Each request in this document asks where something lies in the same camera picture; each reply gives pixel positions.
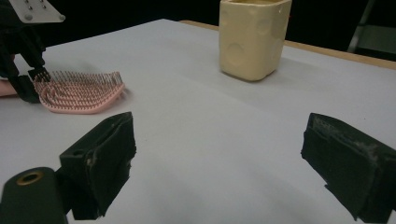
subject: table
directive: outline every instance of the table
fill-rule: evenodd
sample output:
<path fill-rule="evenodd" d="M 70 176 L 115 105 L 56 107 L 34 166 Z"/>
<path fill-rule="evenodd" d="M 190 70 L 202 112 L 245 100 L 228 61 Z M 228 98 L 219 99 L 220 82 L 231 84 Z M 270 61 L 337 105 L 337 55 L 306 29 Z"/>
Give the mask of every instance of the table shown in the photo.
<path fill-rule="evenodd" d="M 97 123 L 132 111 L 131 178 L 104 218 L 69 223 L 356 223 L 301 158 L 303 132 L 315 112 L 396 148 L 396 71 L 285 46 L 278 69 L 249 83 L 218 57 L 217 31 L 167 20 L 48 48 L 49 71 L 118 70 L 127 91 L 86 116 L 0 99 L 0 183 L 58 169 Z"/>

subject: beige container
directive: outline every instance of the beige container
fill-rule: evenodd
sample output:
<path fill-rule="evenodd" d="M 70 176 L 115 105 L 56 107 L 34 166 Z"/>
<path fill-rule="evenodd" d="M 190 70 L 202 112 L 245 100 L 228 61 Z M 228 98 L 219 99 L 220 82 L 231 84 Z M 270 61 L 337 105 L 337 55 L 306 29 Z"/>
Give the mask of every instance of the beige container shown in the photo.
<path fill-rule="evenodd" d="M 277 69 L 291 0 L 221 0 L 219 64 L 223 72 L 257 81 Z"/>

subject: cup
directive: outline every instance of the cup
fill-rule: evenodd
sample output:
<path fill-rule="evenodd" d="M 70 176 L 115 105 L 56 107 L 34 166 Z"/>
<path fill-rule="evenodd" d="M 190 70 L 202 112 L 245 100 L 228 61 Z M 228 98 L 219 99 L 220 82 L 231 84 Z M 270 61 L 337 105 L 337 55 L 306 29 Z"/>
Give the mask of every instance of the cup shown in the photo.
<path fill-rule="evenodd" d="M 247 81 L 277 69 L 288 28 L 291 0 L 221 0 L 219 66 Z"/>

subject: pink hairbrush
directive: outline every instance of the pink hairbrush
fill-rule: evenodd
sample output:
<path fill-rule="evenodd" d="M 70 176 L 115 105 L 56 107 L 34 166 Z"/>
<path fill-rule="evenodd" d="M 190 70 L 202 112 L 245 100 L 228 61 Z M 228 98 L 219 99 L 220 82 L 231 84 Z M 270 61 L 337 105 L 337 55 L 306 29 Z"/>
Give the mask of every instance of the pink hairbrush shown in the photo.
<path fill-rule="evenodd" d="M 62 114 L 95 114 L 108 108 L 122 93 L 120 73 L 40 73 L 33 82 L 40 102 Z"/>

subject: tabletop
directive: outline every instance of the tabletop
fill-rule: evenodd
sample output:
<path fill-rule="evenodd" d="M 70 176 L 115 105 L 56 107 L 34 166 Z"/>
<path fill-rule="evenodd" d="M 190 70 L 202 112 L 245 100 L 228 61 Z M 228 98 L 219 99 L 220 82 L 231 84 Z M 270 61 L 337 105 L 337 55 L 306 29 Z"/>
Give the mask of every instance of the tabletop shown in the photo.
<path fill-rule="evenodd" d="M 396 148 L 396 71 L 285 46 L 259 82 L 219 70 L 219 33 L 159 20 L 48 48 L 49 71 L 120 71 L 121 98 L 96 115 L 0 99 L 0 184 L 60 167 L 101 120 L 132 111 L 131 177 L 105 217 L 69 223 L 355 222 L 302 159 L 309 114 L 340 119 Z M 28 65 L 16 64 L 25 74 Z M 389 223 L 396 223 L 392 214 Z"/>

